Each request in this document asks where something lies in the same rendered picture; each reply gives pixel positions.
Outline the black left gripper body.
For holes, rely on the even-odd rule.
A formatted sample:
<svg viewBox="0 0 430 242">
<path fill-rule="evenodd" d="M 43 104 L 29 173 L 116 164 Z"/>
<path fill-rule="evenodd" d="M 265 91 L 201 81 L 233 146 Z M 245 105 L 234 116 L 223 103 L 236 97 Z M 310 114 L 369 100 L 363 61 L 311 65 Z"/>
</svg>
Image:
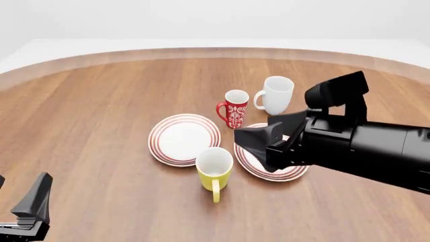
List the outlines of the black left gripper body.
<svg viewBox="0 0 430 242">
<path fill-rule="evenodd" d="M 50 225 L 35 221 L 32 225 L 17 223 L 0 223 L 0 242 L 33 242 L 43 241 Z"/>
</svg>

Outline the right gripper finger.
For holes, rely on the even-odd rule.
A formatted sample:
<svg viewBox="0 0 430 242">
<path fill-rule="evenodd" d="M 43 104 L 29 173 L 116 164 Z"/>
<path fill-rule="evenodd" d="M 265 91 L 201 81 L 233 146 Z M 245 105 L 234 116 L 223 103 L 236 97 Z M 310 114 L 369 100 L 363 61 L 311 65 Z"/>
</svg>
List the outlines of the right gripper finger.
<svg viewBox="0 0 430 242">
<path fill-rule="evenodd" d="M 307 111 L 294 112 L 291 114 L 280 114 L 277 116 L 269 116 L 267 124 L 275 124 L 283 135 L 291 136 L 297 128 L 303 123 L 307 117 Z"/>
<path fill-rule="evenodd" d="M 283 131 L 281 122 L 260 128 L 239 128 L 234 131 L 234 142 L 256 157 L 266 171 L 274 173 L 278 169 L 267 164 L 266 148 L 282 143 Z"/>
</svg>

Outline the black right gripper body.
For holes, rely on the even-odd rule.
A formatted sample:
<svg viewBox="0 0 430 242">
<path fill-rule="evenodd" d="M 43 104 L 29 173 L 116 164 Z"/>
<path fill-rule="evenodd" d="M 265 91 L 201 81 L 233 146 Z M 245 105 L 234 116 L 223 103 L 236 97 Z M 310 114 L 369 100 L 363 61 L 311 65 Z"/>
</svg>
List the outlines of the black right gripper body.
<svg viewBox="0 0 430 242">
<path fill-rule="evenodd" d="M 348 153 L 357 119 L 328 114 L 326 110 L 307 110 L 307 117 L 291 136 L 266 148 L 267 164 L 277 169 L 293 165 L 318 165 L 323 155 Z"/>
</svg>

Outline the white plate with red rings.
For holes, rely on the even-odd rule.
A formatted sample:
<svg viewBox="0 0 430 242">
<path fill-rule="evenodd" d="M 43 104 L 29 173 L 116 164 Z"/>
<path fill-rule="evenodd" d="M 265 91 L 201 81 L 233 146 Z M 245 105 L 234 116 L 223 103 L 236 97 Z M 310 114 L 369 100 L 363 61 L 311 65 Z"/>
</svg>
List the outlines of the white plate with red rings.
<svg viewBox="0 0 430 242">
<path fill-rule="evenodd" d="M 277 170 L 274 173 L 269 173 L 264 169 L 259 160 L 250 152 L 233 143 L 234 155 L 239 164 L 255 177 L 272 182 L 288 182 L 302 177 L 307 171 L 309 166 L 295 166 L 287 167 L 285 169 Z"/>
<path fill-rule="evenodd" d="M 198 114 L 176 114 L 161 120 L 148 135 L 148 149 L 161 163 L 193 167 L 196 157 L 219 147 L 221 133 L 213 121 Z"/>
</svg>

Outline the plain white mug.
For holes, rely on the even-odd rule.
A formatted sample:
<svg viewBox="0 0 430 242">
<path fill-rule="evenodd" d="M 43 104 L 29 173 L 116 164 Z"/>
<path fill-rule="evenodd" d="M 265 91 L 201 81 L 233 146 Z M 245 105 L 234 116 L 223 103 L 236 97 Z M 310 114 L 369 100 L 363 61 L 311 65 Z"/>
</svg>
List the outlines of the plain white mug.
<svg viewBox="0 0 430 242">
<path fill-rule="evenodd" d="M 265 110 L 276 116 L 288 108 L 294 91 L 294 82 L 282 76 L 270 76 L 263 84 L 263 90 L 253 98 L 253 105 L 258 110 Z"/>
</svg>

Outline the red patterned mug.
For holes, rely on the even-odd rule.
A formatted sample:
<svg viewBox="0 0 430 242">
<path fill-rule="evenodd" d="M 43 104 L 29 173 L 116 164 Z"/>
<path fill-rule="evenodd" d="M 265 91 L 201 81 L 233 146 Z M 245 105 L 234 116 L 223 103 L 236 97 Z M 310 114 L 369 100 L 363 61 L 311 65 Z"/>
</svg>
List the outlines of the red patterned mug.
<svg viewBox="0 0 430 242">
<path fill-rule="evenodd" d="M 249 94 L 243 90 L 230 90 L 224 96 L 224 102 L 216 106 L 218 116 L 231 129 L 241 128 L 247 113 Z"/>
</svg>

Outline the yellow and white mug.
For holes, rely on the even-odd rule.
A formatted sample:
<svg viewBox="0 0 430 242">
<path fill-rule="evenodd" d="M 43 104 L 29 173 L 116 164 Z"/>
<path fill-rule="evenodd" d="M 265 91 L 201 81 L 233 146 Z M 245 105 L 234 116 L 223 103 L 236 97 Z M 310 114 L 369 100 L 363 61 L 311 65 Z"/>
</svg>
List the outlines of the yellow and white mug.
<svg viewBox="0 0 430 242">
<path fill-rule="evenodd" d="M 219 203 L 234 165 L 232 155 L 221 147 L 210 147 L 197 156 L 195 165 L 202 186 L 212 192 L 213 203 Z"/>
</svg>

